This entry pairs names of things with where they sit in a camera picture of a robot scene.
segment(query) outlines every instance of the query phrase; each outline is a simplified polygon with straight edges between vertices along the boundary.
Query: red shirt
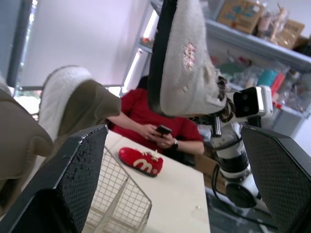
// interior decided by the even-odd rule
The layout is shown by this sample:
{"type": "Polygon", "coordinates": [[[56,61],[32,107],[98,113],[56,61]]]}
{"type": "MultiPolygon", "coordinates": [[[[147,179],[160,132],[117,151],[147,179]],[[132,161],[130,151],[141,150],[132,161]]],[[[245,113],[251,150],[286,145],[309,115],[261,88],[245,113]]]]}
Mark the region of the red shirt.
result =
{"type": "MultiPolygon", "coordinates": [[[[151,124],[155,126],[164,125],[172,130],[172,136],[183,141],[202,141],[197,126],[189,119],[175,117],[166,118],[152,112],[148,107],[147,91],[144,89],[136,89],[127,93],[121,99],[121,110],[133,121],[145,125],[151,124]]],[[[162,153],[163,149],[158,147],[156,143],[143,138],[140,134],[114,125],[112,131],[121,134],[145,147],[152,150],[158,150],[162,153]]]]}

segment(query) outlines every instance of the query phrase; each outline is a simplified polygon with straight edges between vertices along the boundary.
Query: red children's shoe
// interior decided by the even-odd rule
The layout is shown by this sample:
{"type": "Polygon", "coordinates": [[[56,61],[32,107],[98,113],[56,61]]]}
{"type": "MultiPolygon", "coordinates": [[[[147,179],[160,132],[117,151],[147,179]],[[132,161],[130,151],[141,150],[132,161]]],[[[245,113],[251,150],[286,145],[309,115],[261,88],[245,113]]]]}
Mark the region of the red children's shoe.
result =
{"type": "Polygon", "coordinates": [[[119,158],[124,164],[152,177],[157,176],[163,166],[162,158],[157,158],[150,152],[142,153],[139,150],[127,147],[120,149],[119,158]]]}

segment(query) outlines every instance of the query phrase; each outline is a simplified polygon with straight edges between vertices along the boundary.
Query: pink embroidery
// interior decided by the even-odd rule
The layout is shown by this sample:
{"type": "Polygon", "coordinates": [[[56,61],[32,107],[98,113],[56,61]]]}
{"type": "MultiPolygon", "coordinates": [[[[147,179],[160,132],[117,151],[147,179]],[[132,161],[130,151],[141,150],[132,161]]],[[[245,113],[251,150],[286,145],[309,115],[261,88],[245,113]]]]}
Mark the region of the pink embroidery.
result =
{"type": "Polygon", "coordinates": [[[190,42],[184,48],[183,63],[187,69],[193,68],[195,51],[196,51],[196,48],[190,42]]]}

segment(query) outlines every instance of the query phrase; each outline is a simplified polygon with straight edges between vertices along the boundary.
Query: cardboard box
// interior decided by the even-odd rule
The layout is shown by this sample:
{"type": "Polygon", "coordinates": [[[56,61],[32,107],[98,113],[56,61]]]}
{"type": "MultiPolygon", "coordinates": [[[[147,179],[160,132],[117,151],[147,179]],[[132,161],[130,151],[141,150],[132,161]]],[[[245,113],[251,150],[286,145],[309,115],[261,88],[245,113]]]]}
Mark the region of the cardboard box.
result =
{"type": "Polygon", "coordinates": [[[236,30],[252,34],[264,10],[247,0],[226,0],[217,21],[236,30]]]}
{"type": "Polygon", "coordinates": [[[284,25],[283,31],[276,36],[277,44],[292,50],[304,28],[304,24],[289,19],[284,25]]]}
{"type": "MultiPolygon", "coordinates": [[[[217,162],[203,155],[195,156],[194,161],[195,161],[194,169],[203,173],[205,186],[212,188],[211,178],[212,178],[212,173],[217,162]]],[[[218,174],[216,186],[217,186],[217,190],[220,193],[225,194],[225,179],[221,176],[220,173],[218,174]]]]}

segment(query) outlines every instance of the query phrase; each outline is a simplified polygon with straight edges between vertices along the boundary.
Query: wire basket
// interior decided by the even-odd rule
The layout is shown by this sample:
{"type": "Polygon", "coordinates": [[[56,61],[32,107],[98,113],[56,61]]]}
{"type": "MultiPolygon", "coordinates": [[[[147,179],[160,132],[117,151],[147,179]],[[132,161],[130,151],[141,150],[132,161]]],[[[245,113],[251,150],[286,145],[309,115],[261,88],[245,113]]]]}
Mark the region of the wire basket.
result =
{"type": "Polygon", "coordinates": [[[105,147],[97,189],[83,233],[140,233],[152,203],[105,147]]]}

